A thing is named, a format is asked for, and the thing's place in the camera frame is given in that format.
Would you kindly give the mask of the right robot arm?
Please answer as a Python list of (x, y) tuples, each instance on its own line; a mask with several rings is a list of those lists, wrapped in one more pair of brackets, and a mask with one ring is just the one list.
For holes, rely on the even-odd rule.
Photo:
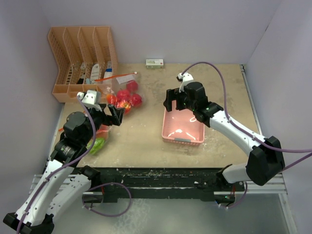
[(200, 82), (190, 82), (183, 90), (168, 89), (163, 102), (168, 112), (173, 110), (174, 102), (176, 110), (190, 110), (197, 121), (226, 136), (248, 156), (246, 164), (230, 164), (218, 172), (219, 189), (227, 191), (240, 181), (263, 186), (284, 170), (280, 141), (259, 135), (231, 118), (223, 107), (208, 100)]

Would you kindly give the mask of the red apple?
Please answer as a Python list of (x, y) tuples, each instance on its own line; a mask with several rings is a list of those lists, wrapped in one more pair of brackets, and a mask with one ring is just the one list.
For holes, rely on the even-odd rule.
[(121, 108), (124, 108), (124, 114), (126, 115), (126, 114), (128, 114), (129, 112), (130, 112), (130, 110), (131, 110), (131, 108), (132, 108), (132, 105), (131, 105), (131, 103), (130, 102), (128, 102), (128, 101), (121, 101), (120, 103), (120, 107)]
[(130, 80), (129, 82), (127, 82), (126, 84), (126, 89), (130, 92), (130, 93), (135, 93), (138, 90), (138, 83), (135, 80)]

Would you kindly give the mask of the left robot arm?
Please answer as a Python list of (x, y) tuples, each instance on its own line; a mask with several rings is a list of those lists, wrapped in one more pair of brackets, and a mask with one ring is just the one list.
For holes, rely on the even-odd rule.
[(54, 220), (72, 201), (83, 192), (100, 187), (100, 172), (85, 166), (65, 189), (60, 190), (64, 180), (90, 152), (87, 144), (95, 143), (97, 130), (102, 125), (121, 124), (124, 108), (109, 104), (110, 115), (105, 114), (104, 108), (104, 104), (83, 105), (83, 112), (73, 112), (67, 117), (41, 179), (25, 203), (4, 217), (3, 222), (7, 226), (18, 234), (50, 234)]

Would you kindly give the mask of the clear orange-zipper bag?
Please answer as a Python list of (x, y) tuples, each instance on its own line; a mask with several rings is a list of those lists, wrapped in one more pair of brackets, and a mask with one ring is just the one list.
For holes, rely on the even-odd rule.
[(90, 150), (90, 154), (95, 154), (107, 141), (108, 127), (113, 123), (111, 117), (95, 109), (88, 109), (88, 112), (94, 121), (95, 131), (86, 111), (73, 112), (66, 118), (59, 142), (54, 147), (60, 160), (74, 160), (87, 150)]
[(115, 76), (105, 74), (104, 78), (96, 79), (95, 84), (105, 96), (108, 104), (123, 108), (124, 113), (128, 114), (140, 108), (145, 102), (140, 78), (139, 72)]

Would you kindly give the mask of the yellow red pear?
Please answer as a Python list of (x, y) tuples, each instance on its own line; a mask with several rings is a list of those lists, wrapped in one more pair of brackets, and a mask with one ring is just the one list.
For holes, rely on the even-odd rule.
[(106, 95), (106, 100), (108, 104), (112, 104), (112, 105), (117, 104), (117, 97), (113, 94)]

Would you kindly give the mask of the dark red round fruit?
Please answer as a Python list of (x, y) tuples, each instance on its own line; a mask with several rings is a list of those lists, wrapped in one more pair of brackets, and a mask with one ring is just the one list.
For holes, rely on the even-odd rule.
[(127, 89), (119, 90), (116, 97), (118, 101), (129, 101), (131, 99), (131, 93)]

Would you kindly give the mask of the clear orange-zipper top bag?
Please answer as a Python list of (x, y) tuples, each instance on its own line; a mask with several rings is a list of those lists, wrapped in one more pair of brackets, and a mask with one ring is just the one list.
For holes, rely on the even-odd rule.
[(115, 76), (105, 74), (104, 78), (96, 79), (95, 84), (105, 96), (108, 104), (123, 108), (124, 113), (128, 114), (140, 108), (145, 102), (140, 78), (139, 72)]

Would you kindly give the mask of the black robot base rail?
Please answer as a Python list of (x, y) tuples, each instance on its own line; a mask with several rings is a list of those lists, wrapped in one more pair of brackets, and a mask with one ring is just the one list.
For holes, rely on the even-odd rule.
[(219, 168), (112, 168), (97, 167), (98, 177), (86, 192), (88, 201), (116, 203), (119, 199), (199, 199), (233, 203), (244, 192), (243, 181), (230, 184), (220, 178)]

